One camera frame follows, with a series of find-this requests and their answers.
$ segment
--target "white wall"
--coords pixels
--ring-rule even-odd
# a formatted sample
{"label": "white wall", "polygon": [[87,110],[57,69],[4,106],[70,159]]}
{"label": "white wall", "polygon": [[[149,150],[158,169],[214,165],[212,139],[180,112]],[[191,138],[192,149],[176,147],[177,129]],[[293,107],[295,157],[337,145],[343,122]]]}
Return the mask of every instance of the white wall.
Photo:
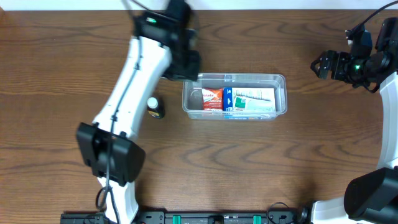
{"label": "white wall", "polygon": [[[140,0],[151,9],[163,9],[168,0]],[[187,0],[194,9],[378,9],[392,0]],[[121,0],[0,0],[6,11],[121,10]]]}

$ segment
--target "clear plastic bin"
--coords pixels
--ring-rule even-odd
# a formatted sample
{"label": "clear plastic bin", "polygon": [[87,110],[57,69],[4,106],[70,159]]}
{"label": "clear plastic bin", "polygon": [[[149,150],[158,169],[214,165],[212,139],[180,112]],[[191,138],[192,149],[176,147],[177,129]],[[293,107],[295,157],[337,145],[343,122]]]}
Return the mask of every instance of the clear plastic bin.
{"label": "clear plastic bin", "polygon": [[[275,112],[205,111],[201,89],[224,87],[273,88]],[[269,121],[287,111],[286,81],[279,74],[201,73],[197,82],[184,82],[182,108],[191,119]]]}

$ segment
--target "wooden table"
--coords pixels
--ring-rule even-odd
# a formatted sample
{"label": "wooden table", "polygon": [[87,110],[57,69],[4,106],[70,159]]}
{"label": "wooden table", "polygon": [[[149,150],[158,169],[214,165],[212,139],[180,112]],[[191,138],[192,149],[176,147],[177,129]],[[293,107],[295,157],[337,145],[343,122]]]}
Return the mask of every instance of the wooden table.
{"label": "wooden table", "polygon": [[[371,11],[200,11],[203,72],[280,73],[288,110],[271,122],[191,120],[182,83],[160,81],[167,116],[142,122],[141,205],[266,210],[344,194],[375,169],[379,94],[309,69],[323,50],[349,51],[345,29]],[[377,39],[386,11],[370,21]],[[108,99],[132,25],[123,11],[6,12],[0,25],[0,222],[58,223],[95,210],[100,185],[75,140]]]}

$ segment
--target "black bottle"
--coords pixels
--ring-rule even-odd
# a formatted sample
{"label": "black bottle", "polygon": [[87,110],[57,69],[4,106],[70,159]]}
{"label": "black bottle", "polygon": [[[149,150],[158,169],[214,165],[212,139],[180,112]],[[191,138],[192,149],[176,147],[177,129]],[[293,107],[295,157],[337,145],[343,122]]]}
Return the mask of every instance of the black bottle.
{"label": "black bottle", "polygon": [[165,110],[162,100],[151,97],[147,101],[148,112],[151,116],[157,119],[162,119],[165,116]]}

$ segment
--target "green light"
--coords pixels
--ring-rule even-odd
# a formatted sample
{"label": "green light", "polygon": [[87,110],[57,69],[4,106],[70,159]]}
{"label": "green light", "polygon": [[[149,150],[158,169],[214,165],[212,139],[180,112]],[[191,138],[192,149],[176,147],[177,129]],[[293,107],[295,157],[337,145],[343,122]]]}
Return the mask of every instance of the green light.
{"label": "green light", "polygon": [[156,20],[150,17],[147,18],[147,21],[150,23],[156,23]]}

